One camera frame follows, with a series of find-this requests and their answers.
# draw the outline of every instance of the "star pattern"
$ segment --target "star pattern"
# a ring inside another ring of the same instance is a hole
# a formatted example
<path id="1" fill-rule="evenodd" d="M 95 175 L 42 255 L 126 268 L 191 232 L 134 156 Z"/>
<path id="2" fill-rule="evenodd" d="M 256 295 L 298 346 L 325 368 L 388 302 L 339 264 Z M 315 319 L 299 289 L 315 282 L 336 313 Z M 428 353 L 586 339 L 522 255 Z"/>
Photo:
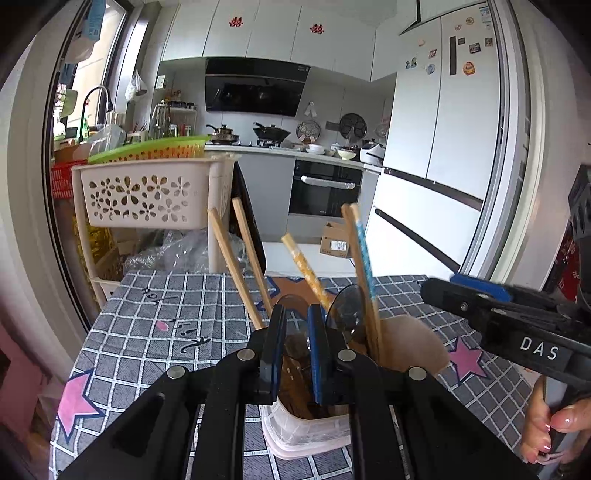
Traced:
<path id="1" fill-rule="evenodd" d="M 480 348 L 469 348 L 464 343 L 462 337 L 456 337 L 455 346 L 453 350 L 449 352 L 449 358 L 455 367 L 457 383 L 459 385 L 468 380 L 472 374 L 478 375 L 482 378 L 488 378 L 488 375 L 479 363 L 482 354 L 483 351 Z"/>
<path id="2" fill-rule="evenodd" d="M 74 375 L 68 380 L 64 388 L 60 406 L 57 409 L 57 419 L 60 422 L 66 443 L 70 443 L 76 420 L 105 416 L 105 413 L 86 395 L 93 371 L 94 369 L 90 369 Z"/>

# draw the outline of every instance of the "gray checkered tablecloth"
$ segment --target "gray checkered tablecloth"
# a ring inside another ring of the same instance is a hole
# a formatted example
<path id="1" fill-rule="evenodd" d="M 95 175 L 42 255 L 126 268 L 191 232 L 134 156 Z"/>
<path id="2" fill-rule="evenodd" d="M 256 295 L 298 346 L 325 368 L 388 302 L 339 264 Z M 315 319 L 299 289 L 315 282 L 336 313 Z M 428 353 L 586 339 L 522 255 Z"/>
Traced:
<path id="1" fill-rule="evenodd" d="M 449 350 L 457 349 L 460 341 L 468 349 L 477 348 L 479 334 L 466 320 L 422 302 L 419 282 L 425 278 L 376 278 L 381 316 L 410 314 L 432 328 Z M 246 280 L 259 301 L 254 279 Z M 322 279 L 333 293 L 354 281 Z M 278 294 L 272 279 L 269 292 Z M 162 300 L 152 301 L 147 295 Z M 290 328 L 298 328 L 298 323 L 293 322 Z M 55 478 L 169 367 L 183 365 L 190 371 L 207 368 L 226 354 L 245 347 L 251 329 L 236 287 L 226 275 L 129 273 L 88 334 L 66 385 L 69 395 L 81 395 L 76 401 L 82 403 L 74 403 L 80 411 L 70 412 L 73 421 L 68 423 L 68 418 L 60 417 L 56 421 L 50 477 Z M 210 340 L 190 347 L 196 338 Z M 459 370 L 450 364 L 439 380 L 509 448 L 517 451 L 531 388 L 515 367 L 502 358 L 482 352 L 478 364 L 484 375 L 470 373 L 459 378 Z M 297 460 L 281 460 L 267 449 L 258 407 L 248 406 L 247 417 L 245 480 L 353 478 L 350 446 Z M 451 468 L 461 461 L 449 460 Z"/>

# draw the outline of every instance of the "oven handle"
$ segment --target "oven handle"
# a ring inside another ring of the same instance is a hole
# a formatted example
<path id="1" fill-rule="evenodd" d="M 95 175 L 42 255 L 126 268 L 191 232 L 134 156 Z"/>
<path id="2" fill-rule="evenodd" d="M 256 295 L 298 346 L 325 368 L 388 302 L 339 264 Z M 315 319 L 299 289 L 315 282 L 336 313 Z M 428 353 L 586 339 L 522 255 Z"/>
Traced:
<path id="1" fill-rule="evenodd" d="M 357 186 L 355 183 L 348 183 L 345 181 L 317 179 L 315 177 L 307 177 L 306 175 L 302 175 L 300 177 L 300 180 L 303 181 L 306 185 L 313 185 L 315 187 L 328 187 L 328 188 L 332 188 L 332 189 L 341 189 L 341 190 L 353 190 Z"/>

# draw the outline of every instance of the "bowl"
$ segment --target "bowl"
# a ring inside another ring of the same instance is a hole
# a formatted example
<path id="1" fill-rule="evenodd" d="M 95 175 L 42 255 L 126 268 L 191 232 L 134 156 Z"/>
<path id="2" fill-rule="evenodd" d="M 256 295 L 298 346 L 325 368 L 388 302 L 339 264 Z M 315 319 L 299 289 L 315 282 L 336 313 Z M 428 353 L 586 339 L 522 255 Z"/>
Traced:
<path id="1" fill-rule="evenodd" d="M 341 157 L 343 160 L 351 160 L 352 158 L 355 158 L 355 156 L 357 155 L 356 152 L 351 152 L 349 150 L 337 150 L 337 153 L 339 154 L 339 157 Z"/>
<path id="2" fill-rule="evenodd" d="M 308 153 L 313 153 L 315 155 L 322 155 L 324 153 L 324 147 L 322 145 L 310 144 L 306 150 Z"/>

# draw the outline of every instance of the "plastic container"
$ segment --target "plastic container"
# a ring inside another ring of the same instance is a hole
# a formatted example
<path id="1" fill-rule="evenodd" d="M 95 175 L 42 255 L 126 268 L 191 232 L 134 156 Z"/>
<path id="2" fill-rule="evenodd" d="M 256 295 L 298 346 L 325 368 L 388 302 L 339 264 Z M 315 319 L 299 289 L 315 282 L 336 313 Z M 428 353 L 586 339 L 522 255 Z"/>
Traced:
<path id="1" fill-rule="evenodd" d="M 269 450 L 283 460 L 317 455 L 351 443 L 348 415 L 302 420 L 278 400 L 271 406 L 261 406 L 261 420 Z"/>

